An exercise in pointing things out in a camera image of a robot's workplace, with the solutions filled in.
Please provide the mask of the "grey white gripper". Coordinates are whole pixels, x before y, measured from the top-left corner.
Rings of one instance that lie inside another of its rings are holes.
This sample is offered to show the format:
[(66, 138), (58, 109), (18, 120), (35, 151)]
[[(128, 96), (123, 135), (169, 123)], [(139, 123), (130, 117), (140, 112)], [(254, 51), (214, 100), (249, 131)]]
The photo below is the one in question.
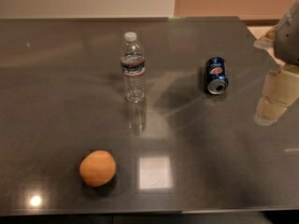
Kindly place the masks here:
[(272, 27), (254, 42), (257, 49), (271, 49), (275, 57), (286, 63), (266, 75), (255, 122), (270, 126), (299, 99), (299, 0)]

